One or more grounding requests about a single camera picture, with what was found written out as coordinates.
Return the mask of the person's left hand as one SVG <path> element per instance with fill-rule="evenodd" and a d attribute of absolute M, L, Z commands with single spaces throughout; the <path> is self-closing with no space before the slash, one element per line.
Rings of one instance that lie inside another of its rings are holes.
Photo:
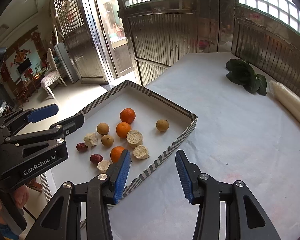
<path fill-rule="evenodd" d="M 12 193 L 0 192 L 0 224 L 25 227 L 25 220 L 21 209 L 29 199 L 29 192 L 25 185 Z"/>

